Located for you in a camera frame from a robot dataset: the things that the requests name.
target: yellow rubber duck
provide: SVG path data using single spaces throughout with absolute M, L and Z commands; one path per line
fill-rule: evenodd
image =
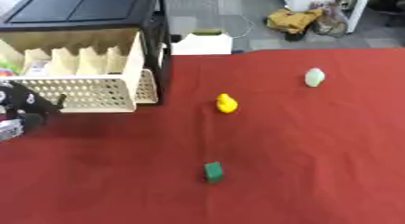
M 217 97 L 217 108 L 223 113 L 232 113 L 238 108 L 238 102 L 228 94 L 220 94 Z

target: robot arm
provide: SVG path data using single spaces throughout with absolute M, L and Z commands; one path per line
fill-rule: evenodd
M 24 135 L 44 124 L 49 115 L 60 114 L 65 99 L 61 95 L 57 105 L 53 105 L 24 85 L 0 81 L 0 107 L 5 109 L 5 120 L 0 121 L 0 141 Z

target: yellow bag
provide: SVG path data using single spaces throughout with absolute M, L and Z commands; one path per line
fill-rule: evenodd
M 267 26 L 282 32 L 300 33 L 322 16 L 322 13 L 321 8 L 296 13 L 288 9 L 280 9 L 268 16 Z

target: green cube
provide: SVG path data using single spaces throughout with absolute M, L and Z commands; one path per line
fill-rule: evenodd
M 219 162 L 206 163 L 204 165 L 205 169 L 205 179 L 208 183 L 214 184 L 222 180 L 223 171 L 221 164 Z

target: gray floor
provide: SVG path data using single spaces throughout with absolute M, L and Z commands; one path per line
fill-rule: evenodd
M 262 20 L 284 6 L 283 0 L 167 0 L 173 33 L 187 34 L 194 29 L 222 28 L 234 41 L 234 50 L 305 48 L 400 47 L 405 29 L 384 27 L 387 17 L 367 10 L 355 33 L 335 39 L 309 33 L 303 41 L 286 42 L 281 33 L 267 28 Z

